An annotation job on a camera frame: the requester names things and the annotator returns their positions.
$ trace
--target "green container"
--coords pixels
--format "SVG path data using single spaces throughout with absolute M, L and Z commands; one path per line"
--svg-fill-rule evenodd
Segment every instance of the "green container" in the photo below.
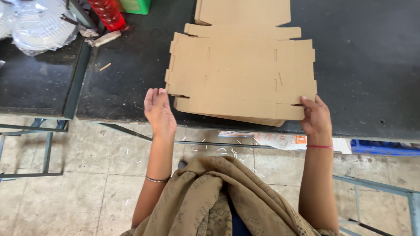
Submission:
M 146 15 L 149 13 L 150 0 L 119 0 L 121 12 Z

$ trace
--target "shoe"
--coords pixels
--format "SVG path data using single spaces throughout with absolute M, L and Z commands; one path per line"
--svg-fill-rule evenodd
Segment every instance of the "shoe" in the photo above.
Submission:
M 178 163 L 178 169 L 183 169 L 186 167 L 186 165 L 188 165 L 188 163 L 184 160 L 180 160 Z

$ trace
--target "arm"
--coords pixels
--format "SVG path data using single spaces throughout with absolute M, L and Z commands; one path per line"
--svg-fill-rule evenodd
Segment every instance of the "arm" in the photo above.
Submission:
M 176 121 L 171 112 L 165 89 L 149 89 L 147 91 L 144 100 L 144 113 L 153 130 L 153 142 L 146 175 L 156 180 L 168 179 L 172 173 Z M 132 228 L 139 226 L 152 213 L 165 186 L 166 182 L 152 182 L 145 178 L 134 209 Z
M 302 97 L 305 119 L 302 129 L 308 145 L 333 146 L 332 125 L 327 105 L 316 95 L 315 102 Z M 315 229 L 339 232 L 333 192 L 333 150 L 308 147 L 299 195 L 299 214 Z

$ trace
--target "person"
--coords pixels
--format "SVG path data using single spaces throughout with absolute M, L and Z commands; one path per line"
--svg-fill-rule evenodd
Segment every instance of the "person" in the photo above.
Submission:
M 198 157 L 171 177 L 176 121 L 166 90 L 149 89 L 153 142 L 132 229 L 122 235 L 339 235 L 330 113 L 317 95 L 301 101 L 308 148 L 297 213 L 233 157 Z

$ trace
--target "tile floor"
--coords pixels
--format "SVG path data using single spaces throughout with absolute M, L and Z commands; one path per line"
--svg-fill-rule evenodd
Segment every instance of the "tile floor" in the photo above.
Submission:
M 0 116 L 0 123 L 30 125 L 29 118 Z M 54 127 L 53 121 L 43 124 Z M 151 136 L 149 126 L 124 125 Z M 177 140 L 254 144 L 252 138 L 220 138 L 217 131 L 179 128 Z M 0 172 L 39 173 L 46 134 L 6 137 Z M 175 145 L 173 169 L 181 158 L 219 155 L 218 146 Z M 54 134 L 50 172 L 64 176 L 0 183 L 0 236 L 118 236 L 129 229 L 146 173 L 150 143 L 94 123 L 71 121 L 69 133 Z M 232 152 L 226 148 L 228 155 Z M 234 148 L 239 158 L 297 208 L 305 153 Z M 420 159 L 339 155 L 334 173 L 420 191 Z M 341 219 L 356 218 L 354 186 L 334 181 Z M 411 235 L 407 200 L 360 188 L 362 222 L 393 235 Z M 361 235 L 376 235 L 345 225 Z

